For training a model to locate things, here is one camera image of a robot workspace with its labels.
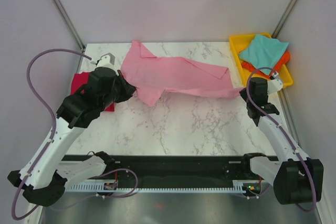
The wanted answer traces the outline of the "aluminium corner post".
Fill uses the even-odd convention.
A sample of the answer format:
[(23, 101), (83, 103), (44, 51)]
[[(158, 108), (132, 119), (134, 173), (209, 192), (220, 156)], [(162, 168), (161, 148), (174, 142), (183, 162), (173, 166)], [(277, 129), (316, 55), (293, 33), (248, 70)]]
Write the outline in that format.
[(69, 32), (71, 33), (72, 38), (75, 40), (77, 46), (80, 48), (80, 50), (82, 52), (84, 52), (85, 50), (85, 45), (82, 41), (82, 39), (80, 38), (73, 22), (71, 21), (63, 3), (61, 0), (51, 0), (54, 4), (54, 6), (56, 7), (60, 17), (62, 18), (62, 20), (64, 21), (65, 25), (67, 26), (67, 29), (69, 30)]
[(282, 29), (284, 28), (290, 14), (292, 13), (294, 7), (299, 2), (299, 0), (290, 0), (287, 4), (281, 18), (279, 19), (279, 22), (275, 26), (274, 31), (272, 32), (271, 36), (272, 38), (278, 38), (279, 34), (281, 33)]

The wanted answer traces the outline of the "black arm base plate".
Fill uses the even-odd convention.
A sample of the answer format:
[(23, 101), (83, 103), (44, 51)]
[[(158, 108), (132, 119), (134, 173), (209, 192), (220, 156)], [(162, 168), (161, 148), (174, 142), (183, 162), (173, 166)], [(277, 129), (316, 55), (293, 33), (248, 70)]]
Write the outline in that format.
[[(275, 156), (267, 156), (276, 162)], [(233, 180), (265, 181), (248, 171), (244, 156), (113, 155), (102, 180), (128, 186), (227, 186)]]

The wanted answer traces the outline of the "orange folded t shirt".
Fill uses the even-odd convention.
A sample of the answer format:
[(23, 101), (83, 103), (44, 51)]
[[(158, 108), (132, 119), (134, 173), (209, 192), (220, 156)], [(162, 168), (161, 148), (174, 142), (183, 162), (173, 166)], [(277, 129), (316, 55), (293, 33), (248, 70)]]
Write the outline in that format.
[[(281, 69), (281, 67), (283, 65), (285, 65), (289, 60), (290, 60), (290, 52), (286, 50), (284, 52), (284, 54), (282, 55), (282, 57), (279, 59), (279, 61), (275, 64), (274, 70), (276, 70), (277, 72), (279, 72), (279, 70)], [(256, 68), (252, 64), (250, 64), (250, 63), (248, 63), (246, 61), (243, 61), (241, 63), (241, 66), (242, 66), (243, 69), (246, 69), (246, 70), (248, 70), (250, 72), (253, 72), (253, 71), (256, 70)], [(256, 73), (258, 75), (262, 76), (262, 77), (267, 78), (267, 79), (269, 79), (269, 77), (270, 77), (270, 74), (266, 75), (262, 71), (259, 71), (259, 70)]]

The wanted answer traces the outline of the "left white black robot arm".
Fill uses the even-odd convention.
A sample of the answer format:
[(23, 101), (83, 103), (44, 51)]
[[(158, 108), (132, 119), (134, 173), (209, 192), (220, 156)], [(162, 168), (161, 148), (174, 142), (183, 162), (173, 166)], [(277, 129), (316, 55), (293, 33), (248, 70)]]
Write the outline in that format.
[(60, 168), (59, 163), (93, 120), (109, 105), (129, 100), (134, 92), (135, 87), (125, 80), (120, 70), (95, 68), (85, 84), (64, 98), (56, 112), (53, 136), (44, 140), (24, 168), (11, 171), (7, 179), (21, 188), (29, 203), (49, 207), (75, 184), (100, 175), (111, 178), (115, 173), (115, 161), (104, 151), (96, 152), (71, 168)]

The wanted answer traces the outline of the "right aluminium corner post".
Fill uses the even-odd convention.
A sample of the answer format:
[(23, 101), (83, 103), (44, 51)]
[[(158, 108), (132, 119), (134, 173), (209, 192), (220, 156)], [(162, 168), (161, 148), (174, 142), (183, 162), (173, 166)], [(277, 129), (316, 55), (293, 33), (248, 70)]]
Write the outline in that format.
[(299, 2), (299, 0), (290, 0), (287, 4), (281, 18), (279, 19), (279, 22), (275, 26), (274, 31), (272, 32), (271, 36), (272, 38), (278, 38), (279, 34), (281, 33), (282, 29), (284, 28), (290, 14), (292, 13), (294, 7)]

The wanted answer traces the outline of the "folded magenta t shirt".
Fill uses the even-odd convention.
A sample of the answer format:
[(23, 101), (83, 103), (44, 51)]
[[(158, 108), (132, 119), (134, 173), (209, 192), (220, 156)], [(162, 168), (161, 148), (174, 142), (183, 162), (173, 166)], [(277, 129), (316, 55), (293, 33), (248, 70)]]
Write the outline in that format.
[[(70, 94), (74, 94), (83, 84), (86, 84), (88, 81), (89, 72), (75, 73), (70, 87)], [(106, 112), (114, 112), (115, 106), (114, 103), (109, 105), (106, 109)]]

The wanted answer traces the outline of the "pink t shirt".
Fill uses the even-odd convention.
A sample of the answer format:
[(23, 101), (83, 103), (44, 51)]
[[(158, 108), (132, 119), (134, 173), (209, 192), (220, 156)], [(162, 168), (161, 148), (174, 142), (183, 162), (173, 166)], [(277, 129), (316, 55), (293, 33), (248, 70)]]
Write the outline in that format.
[(206, 98), (235, 98), (241, 90), (233, 86), (226, 67), (183, 57), (157, 57), (139, 41), (132, 42), (121, 73), (148, 106), (154, 106), (165, 91)]

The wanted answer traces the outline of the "yellow plastic tray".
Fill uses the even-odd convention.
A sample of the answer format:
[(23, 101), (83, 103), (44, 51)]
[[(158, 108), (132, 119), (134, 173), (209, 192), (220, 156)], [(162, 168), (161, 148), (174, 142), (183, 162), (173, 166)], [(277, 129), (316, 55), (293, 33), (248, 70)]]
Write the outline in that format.
[[(229, 37), (230, 49), (238, 71), (238, 75), (244, 87), (246, 87), (248, 78), (252, 72), (242, 67), (243, 61), (239, 58), (239, 53), (250, 45), (255, 36), (256, 34), (242, 34)], [(253, 74), (253, 77), (264, 78), (270, 81), (269, 94), (276, 92), (276, 90), (279, 91), (293, 85), (293, 79), (286, 65), (282, 65), (279, 71), (272, 75), (274, 78), (273, 80), (270, 80), (268, 77), (266, 78), (265, 76), (259, 74)]]

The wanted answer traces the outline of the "teal folded t shirt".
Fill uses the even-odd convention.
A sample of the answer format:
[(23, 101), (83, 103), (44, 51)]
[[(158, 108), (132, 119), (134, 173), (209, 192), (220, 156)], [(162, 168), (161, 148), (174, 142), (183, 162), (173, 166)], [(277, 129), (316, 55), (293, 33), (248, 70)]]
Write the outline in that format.
[(288, 42), (281, 42), (278, 39), (268, 38), (257, 34), (250, 45), (239, 53), (239, 58), (252, 64), (256, 69), (262, 69), (264, 74), (271, 75), (271, 70), (282, 57), (289, 46)]

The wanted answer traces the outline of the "left aluminium corner post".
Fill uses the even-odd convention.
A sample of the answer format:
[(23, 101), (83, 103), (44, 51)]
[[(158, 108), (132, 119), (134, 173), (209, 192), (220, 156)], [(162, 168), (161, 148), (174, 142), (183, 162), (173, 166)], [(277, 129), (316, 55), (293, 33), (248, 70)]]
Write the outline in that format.
[(62, 18), (62, 20), (64, 21), (65, 25), (67, 26), (67, 29), (69, 30), (69, 32), (71, 33), (72, 38), (75, 40), (77, 46), (80, 48), (80, 50), (82, 52), (84, 52), (85, 50), (85, 45), (82, 41), (82, 39), (80, 38), (73, 22), (71, 21), (63, 3), (61, 0), (51, 0), (54, 4), (54, 6), (56, 7), (60, 17)]

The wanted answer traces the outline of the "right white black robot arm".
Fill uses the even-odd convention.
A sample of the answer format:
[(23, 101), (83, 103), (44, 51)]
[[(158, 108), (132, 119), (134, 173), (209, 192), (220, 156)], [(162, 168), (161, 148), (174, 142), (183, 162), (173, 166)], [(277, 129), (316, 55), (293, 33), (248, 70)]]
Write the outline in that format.
[(278, 160), (271, 161), (264, 154), (245, 154), (240, 166), (248, 179), (256, 175), (272, 185), (282, 205), (321, 200), (324, 167), (319, 159), (312, 159), (284, 128), (280, 113), (268, 101), (270, 82), (263, 78), (248, 79), (240, 96), (246, 102), (248, 116), (270, 142)]

